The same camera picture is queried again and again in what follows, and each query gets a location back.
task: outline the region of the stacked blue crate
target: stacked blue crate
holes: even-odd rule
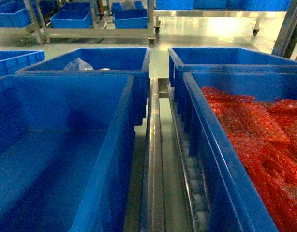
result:
[[[90,28],[93,24],[89,2],[69,2],[51,17],[54,28]]]
[[[135,109],[136,125],[142,125],[146,117],[147,89],[149,86],[149,48],[82,48],[71,51],[59,57],[31,65],[17,73],[79,73],[79,71],[64,71],[68,63],[81,58],[90,64],[93,71],[81,73],[98,74],[128,74],[135,77]]]
[[[0,232],[123,232],[134,78],[0,78]]]

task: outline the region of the blue storage bin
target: blue storage bin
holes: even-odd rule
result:
[[[147,88],[149,86],[149,48],[81,48],[59,57],[23,68],[18,73],[70,73],[64,67],[73,60],[81,58],[99,74],[128,74],[135,77],[135,92],[138,99],[136,111],[137,125],[142,125],[146,117]]]
[[[156,0],[156,10],[192,10],[193,0]]]
[[[113,13],[115,28],[148,28],[146,9],[117,11]]]
[[[256,100],[297,100],[297,73],[186,72],[185,124],[190,155],[203,167],[210,211],[209,231],[278,232],[239,157],[205,99],[201,88],[256,96]]]
[[[0,77],[44,60],[44,51],[0,51]]]
[[[208,10],[208,9],[223,9],[227,8],[227,0],[194,0],[193,7],[195,9],[200,10]]]
[[[0,78],[0,232],[122,232],[134,78]]]
[[[242,0],[244,11],[287,11],[291,0]]]
[[[0,6],[0,27],[23,28],[29,24],[29,14],[24,5],[10,2]]]
[[[90,28],[93,24],[89,3],[67,3],[53,17],[54,28]]]
[[[183,73],[188,71],[297,72],[296,61],[244,48],[169,48],[169,55],[175,101],[181,101]]]

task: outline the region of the shiny floor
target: shiny floor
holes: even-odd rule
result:
[[[169,47],[212,46],[245,47],[255,51],[271,53],[283,19],[263,19],[257,37],[252,34],[256,19],[250,18],[160,18],[160,34],[156,47],[152,49],[150,63],[151,78],[168,78]],[[81,47],[140,47],[147,40],[135,39],[52,39],[51,44],[39,46],[34,37],[0,37],[0,50],[42,49],[45,58]],[[162,124],[162,152],[164,167],[165,224],[167,232],[191,231],[188,210],[179,173],[174,127],[168,99],[160,99]],[[146,120],[136,127],[136,144],[133,171],[127,208],[125,231],[138,231],[141,186],[143,174]]]

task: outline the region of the metal leg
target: metal leg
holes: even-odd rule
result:
[[[159,17],[155,17],[155,34],[158,35],[159,34],[159,28],[160,28],[160,21],[159,21]]]
[[[25,7],[26,7],[26,9],[27,9],[27,11],[29,13],[31,23],[34,26],[34,36],[36,37],[36,40],[37,40],[38,44],[42,45],[43,44],[43,38],[42,38],[42,34],[40,32],[38,20],[36,18],[34,10],[33,10],[31,0],[24,0],[24,4],[25,4]]]
[[[151,0],[148,0],[148,41],[149,46],[155,46],[155,34],[154,34],[154,3]]]
[[[259,24],[260,24],[260,21],[261,21],[261,18],[257,18],[256,19],[256,24],[255,24],[255,27],[253,29],[253,35],[256,36],[260,30],[259,28]]]

